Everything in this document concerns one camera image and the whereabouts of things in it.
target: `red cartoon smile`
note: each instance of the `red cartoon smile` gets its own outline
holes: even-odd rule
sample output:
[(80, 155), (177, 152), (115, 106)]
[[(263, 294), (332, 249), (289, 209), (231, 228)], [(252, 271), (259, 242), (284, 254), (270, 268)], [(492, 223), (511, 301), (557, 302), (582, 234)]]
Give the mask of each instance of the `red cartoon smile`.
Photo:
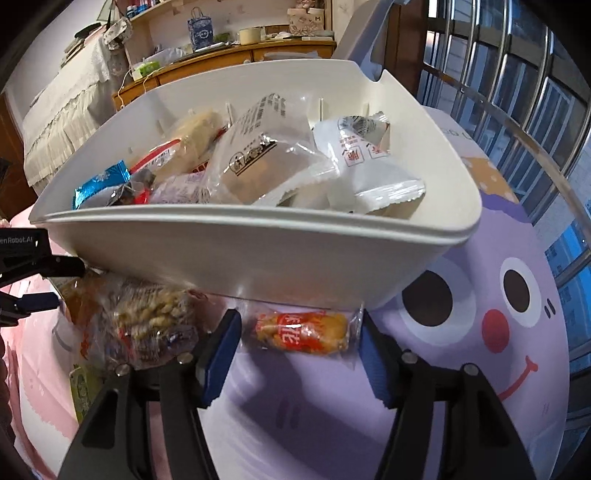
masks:
[(513, 395), (519, 389), (519, 387), (523, 384), (523, 382), (525, 381), (527, 376), (530, 374), (530, 372), (537, 372), (538, 371), (538, 364), (533, 363), (530, 360), (529, 356), (525, 357), (525, 364), (526, 364), (525, 370), (523, 370), (523, 373), (519, 376), (519, 378), (517, 380), (515, 380), (515, 382), (509, 388), (507, 388), (507, 390), (499, 393), (499, 398), (501, 399), (501, 401), (504, 401), (507, 398), (509, 398), (511, 395)]

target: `blue foil wrapper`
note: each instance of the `blue foil wrapper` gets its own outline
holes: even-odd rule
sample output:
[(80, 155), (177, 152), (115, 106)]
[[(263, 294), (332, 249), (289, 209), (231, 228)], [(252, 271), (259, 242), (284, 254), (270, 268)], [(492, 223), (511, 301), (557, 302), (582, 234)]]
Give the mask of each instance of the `blue foil wrapper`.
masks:
[(108, 187), (122, 185), (129, 181), (130, 175), (123, 160), (112, 167), (107, 168), (103, 173), (92, 177), (83, 186), (78, 187), (74, 193), (72, 208), (78, 210), (82, 203), (94, 194)]

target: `blue gift bag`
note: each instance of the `blue gift bag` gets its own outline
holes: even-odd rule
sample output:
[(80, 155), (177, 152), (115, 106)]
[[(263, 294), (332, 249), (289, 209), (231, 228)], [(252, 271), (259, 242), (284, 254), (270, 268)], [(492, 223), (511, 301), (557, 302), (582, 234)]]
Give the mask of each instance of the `blue gift bag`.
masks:
[(187, 23), (189, 25), (189, 35), (191, 35), (193, 51), (213, 45), (213, 24), (211, 17), (203, 15), (199, 7), (191, 10), (191, 16), (192, 18)]

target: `white plastic bin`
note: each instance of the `white plastic bin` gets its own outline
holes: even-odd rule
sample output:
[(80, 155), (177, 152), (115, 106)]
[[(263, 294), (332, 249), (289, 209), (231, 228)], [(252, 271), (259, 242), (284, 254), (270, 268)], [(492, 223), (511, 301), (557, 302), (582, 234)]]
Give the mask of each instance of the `white plastic bin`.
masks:
[[(313, 124), (382, 110), (392, 155), (424, 179), (408, 219), (289, 208), (154, 205), (71, 211), (74, 189), (162, 130), (206, 108), (235, 118), (270, 92), (311, 96)], [(350, 61), (281, 60), (214, 70), (142, 95), (56, 174), (30, 215), (92, 264), (210, 293), (313, 307), (378, 307), (476, 229), (482, 204), (469, 173), (421, 105), (388, 73), (372, 82)]]

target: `wooden drawer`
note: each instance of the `wooden drawer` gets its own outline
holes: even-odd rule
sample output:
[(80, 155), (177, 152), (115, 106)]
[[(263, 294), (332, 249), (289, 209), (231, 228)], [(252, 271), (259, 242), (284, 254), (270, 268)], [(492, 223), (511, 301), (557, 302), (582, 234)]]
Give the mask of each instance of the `wooden drawer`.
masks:
[(160, 85), (164, 85), (165, 83), (170, 83), (198, 73), (208, 72), (209, 70), (221, 69), (231, 65), (240, 65), (244, 63), (245, 60), (252, 61), (250, 50), (227, 53), (212, 59), (196, 60), (188, 65), (180, 66), (174, 70), (158, 75), (158, 81), (160, 82)]
[(320, 57), (322, 57), (323, 59), (329, 59), (333, 54), (333, 47), (331, 45), (287, 45), (282, 47), (267, 47), (253, 50), (252, 56), (254, 61), (261, 61), (265, 58), (265, 53), (269, 53), (272, 51), (295, 51), (297, 53), (310, 53), (312, 51), (317, 51)]
[[(124, 90), (123, 92), (121, 92), (120, 95), (114, 94), (113, 101), (115, 103), (115, 109), (117, 111), (121, 110), (121, 108), (124, 105), (129, 105), (137, 97), (142, 96), (145, 92), (149, 92), (150, 90), (156, 88), (157, 86), (158, 86), (158, 79), (153, 77), (153, 78), (146, 80), (145, 82), (139, 83), (139, 84), (131, 87), (129, 90)], [(119, 100), (119, 97), (121, 97), (121, 99), (123, 100), (123, 105), (121, 105), (121, 100)]]

